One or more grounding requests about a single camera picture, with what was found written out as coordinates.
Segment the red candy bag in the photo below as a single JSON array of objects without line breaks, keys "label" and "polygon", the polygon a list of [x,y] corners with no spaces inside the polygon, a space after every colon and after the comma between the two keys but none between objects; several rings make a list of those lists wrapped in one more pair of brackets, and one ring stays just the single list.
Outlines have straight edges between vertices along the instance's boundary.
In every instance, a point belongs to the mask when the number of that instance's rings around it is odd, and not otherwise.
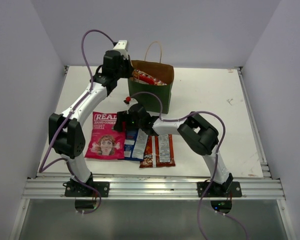
[{"label": "red candy bag", "polygon": [[139,69],[135,69],[132,72],[132,78],[133,78],[134,82],[137,82],[140,84],[153,85],[153,86],[166,86],[167,85],[163,81],[161,81]]}]

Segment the green brown paper bag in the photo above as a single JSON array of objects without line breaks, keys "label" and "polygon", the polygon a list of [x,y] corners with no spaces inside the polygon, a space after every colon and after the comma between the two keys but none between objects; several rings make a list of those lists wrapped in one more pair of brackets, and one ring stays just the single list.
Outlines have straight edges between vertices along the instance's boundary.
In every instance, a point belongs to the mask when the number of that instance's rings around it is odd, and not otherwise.
[{"label": "green brown paper bag", "polygon": [[162,56],[158,62],[143,60],[131,61],[134,70],[138,69],[166,83],[166,85],[149,85],[128,79],[128,91],[132,98],[141,103],[147,111],[167,114],[170,110],[172,87],[175,77],[174,67],[162,63]]}]

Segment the pink Real chips bag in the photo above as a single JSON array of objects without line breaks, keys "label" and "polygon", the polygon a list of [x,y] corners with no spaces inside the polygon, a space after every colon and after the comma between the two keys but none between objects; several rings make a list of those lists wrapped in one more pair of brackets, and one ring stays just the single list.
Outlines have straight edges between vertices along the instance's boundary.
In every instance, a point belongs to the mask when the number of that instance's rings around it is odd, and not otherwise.
[{"label": "pink Real chips bag", "polygon": [[94,112],[92,131],[85,154],[87,159],[119,160],[124,158],[125,133],[114,130],[116,113]]}]

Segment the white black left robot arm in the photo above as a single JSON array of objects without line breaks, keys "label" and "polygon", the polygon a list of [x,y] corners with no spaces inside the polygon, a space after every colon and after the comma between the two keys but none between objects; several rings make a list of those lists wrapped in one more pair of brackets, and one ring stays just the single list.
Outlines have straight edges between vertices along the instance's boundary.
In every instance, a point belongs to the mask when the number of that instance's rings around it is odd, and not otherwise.
[{"label": "white black left robot arm", "polygon": [[86,183],[91,178],[83,150],[86,140],[83,125],[93,110],[117,87],[118,80],[132,76],[133,67],[125,49],[106,51],[101,72],[92,76],[92,81],[81,96],[60,114],[53,113],[48,120],[49,150],[66,159],[72,178]]}]

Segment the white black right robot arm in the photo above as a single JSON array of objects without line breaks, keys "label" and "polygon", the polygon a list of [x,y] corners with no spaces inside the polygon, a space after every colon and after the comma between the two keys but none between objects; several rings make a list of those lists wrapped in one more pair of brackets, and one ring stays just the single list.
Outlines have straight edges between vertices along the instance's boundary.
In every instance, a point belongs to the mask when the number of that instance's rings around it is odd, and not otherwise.
[{"label": "white black right robot arm", "polygon": [[134,104],[128,110],[119,111],[113,129],[117,132],[142,130],[148,136],[178,135],[181,136],[190,149],[202,156],[209,172],[211,187],[217,191],[226,192],[233,182],[233,176],[227,169],[220,153],[221,144],[225,138],[226,128],[220,119],[222,136],[218,130],[201,114],[219,118],[208,111],[192,111],[179,119],[162,119],[150,115],[140,103]]}]

